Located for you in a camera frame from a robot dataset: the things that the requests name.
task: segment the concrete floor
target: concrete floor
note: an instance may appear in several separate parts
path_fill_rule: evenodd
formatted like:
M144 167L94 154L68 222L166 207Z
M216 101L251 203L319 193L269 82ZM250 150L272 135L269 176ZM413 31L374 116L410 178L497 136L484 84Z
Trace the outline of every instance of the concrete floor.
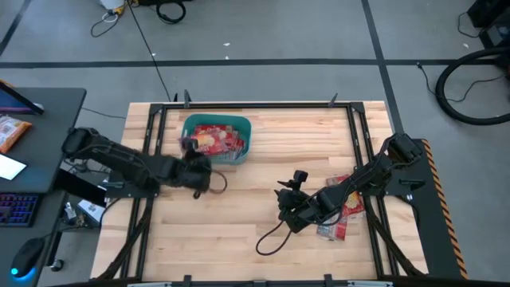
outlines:
M329 100L335 92L339 100L385 100L393 112L394 127L402 125L411 136L427 138L432 145L470 278L510 281L506 268L510 230L505 224L510 215L510 194L506 192L510 185L510 157L506 153L510 124L474 127L451 120L426 91L421 71L412 65L382 67L389 74L385 82L376 61L371 65L355 65L355 60L346 62L349 65L208 62L208 66L193 62L226 57L454 59L483 48L478 39L457 32L457 15L472 3L196 0L186 3L188 15L179 25L163 24L147 7L135 9L135 16L156 60L162 63L160 70L171 95L187 88L195 101ZM0 39L21 7L19 1L0 2ZM367 7L382 55L375 53L372 45L374 34L367 24ZM0 55L0 78L17 86L86 88L85 107L119 116L126 115L132 101L165 101L153 67L108 64L109 68L101 68L102 61L151 60L129 11L109 33L90 37L91 24L103 13L93 0L31 0ZM469 19L463 18L462 26L476 33ZM42 62L53 63L52 68L39 69L37 63ZM29 63L25 67L30 69L21 69L20 63ZM58 68L69 65L81 68ZM425 67L432 86L444 68ZM463 67L452 75L447 93L462 97L471 82L500 73L492 66ZM478 85L457 107L476 116L508 112L508 88L505 80ZM399 114L391 106L394 102ZM112 140L120 140L124 121L83 111L77 125L97 128ZM66 234L57 256L68 264L59 273L46 270L40 285L88 279L96 242L97 234Z

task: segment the wooden tabletop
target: wooden tabletop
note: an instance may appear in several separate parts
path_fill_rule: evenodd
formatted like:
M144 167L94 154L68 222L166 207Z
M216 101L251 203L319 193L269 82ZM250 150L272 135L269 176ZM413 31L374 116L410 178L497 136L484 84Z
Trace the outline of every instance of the wooden tabletop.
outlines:
M382 101L364 102L375 151L392 135ZM127 115L122 144L141 150L147 125L149 103L132 103ZM271 230L277 219L277 180L289 180L297 169L309 173L303 191L311 194L333 175L352 173L355 157L347 113L338 108L304 109L215 109L171 110L163 141L163 154L180 156L177 139L184 120L193 113L232 114L247 117L252 124L252 145L248 159L240 166L214 166L229 183L221 195L207 193L199 200L192 191L162 187L155 200L147 244L145 281L322 280L330 273L339 279L376 278L367 220L349 218L344 242L330 242L316 235L316 226L292 234L284 248L273 256L255 252L257 240ZM153 137L157 134L156 119ZM356 117L358 133L361 127ZM150 153L154 152L151 141ZM367 162L362 143L363 162ZM221 187L212 178L211 187ZM410 206L386 197L391 233L404 254L426 273L418 230ZM122 199L104 216L91 277L106 270L125 242L132 199ZM261 244L274 250L284 240L283 225ZM386 273L386 248L379 238ZM130 274L138 246L132 253Z

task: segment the hazard tape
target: hazard tape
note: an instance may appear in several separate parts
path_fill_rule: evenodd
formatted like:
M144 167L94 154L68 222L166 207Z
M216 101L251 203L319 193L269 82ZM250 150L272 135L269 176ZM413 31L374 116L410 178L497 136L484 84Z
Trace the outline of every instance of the hazard tape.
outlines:
M445 216L445 222L448 227L448 234L453 245L453 252L457 257L457 264L459 265L459 269L461 270L461 276L464 279L469 279L468 272L465 269L464 258L462 257L461 253L461 247L459 246L455 230L453 229L452 218L449 215L448 205L446 204L445 192L443 191L441 182L439 181L439 175L437 174L436 164L434 163L434 158L432 156L432 151L430 150L429 142L427 140L422 140L422 142L425 147L427 158L429 160L430 170L432 171L437 196L439 198L439 203L441 204L441 207L443 209L443 215Z

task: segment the rgb keyboard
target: rgb keyboard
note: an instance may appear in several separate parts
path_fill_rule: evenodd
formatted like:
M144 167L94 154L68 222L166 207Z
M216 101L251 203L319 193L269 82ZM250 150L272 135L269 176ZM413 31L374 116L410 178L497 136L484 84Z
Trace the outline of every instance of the rgb keyboard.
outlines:
M30 227L39 195L0 193L0 227Z

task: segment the plastic bin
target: plastic bin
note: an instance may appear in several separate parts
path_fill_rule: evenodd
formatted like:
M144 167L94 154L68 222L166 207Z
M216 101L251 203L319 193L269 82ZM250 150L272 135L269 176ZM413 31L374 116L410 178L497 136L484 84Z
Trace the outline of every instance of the plastic bin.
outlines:
M213 114L196 114L188 116L184 121L182 127L181 137L192 135L194 127L198 124L228 124L233 126L233 129L239 132L239 138L245 141L245 148L241 151L241 155L235 160L223 159L220 156L212 155L211 161L216 164L230 164L239 165L246 161L251 145L252 124L244 116L227 116L227 115L213 115Z

